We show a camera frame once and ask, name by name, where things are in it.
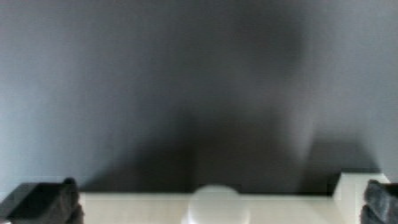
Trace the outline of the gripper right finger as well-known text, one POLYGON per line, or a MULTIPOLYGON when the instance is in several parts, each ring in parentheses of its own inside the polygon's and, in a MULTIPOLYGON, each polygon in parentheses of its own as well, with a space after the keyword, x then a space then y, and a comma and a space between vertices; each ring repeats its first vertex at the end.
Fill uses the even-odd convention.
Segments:
POLYGON ((398 183, 368 182, 361 224, 398 224, 398 183))

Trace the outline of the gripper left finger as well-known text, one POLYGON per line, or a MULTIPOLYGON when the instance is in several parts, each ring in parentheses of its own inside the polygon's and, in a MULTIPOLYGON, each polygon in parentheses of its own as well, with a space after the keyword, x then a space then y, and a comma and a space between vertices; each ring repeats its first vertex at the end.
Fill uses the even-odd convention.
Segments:
POLYGON ((0 224, 84 224, 80 191, 73 178, 22 183, 0 201, 0 224))

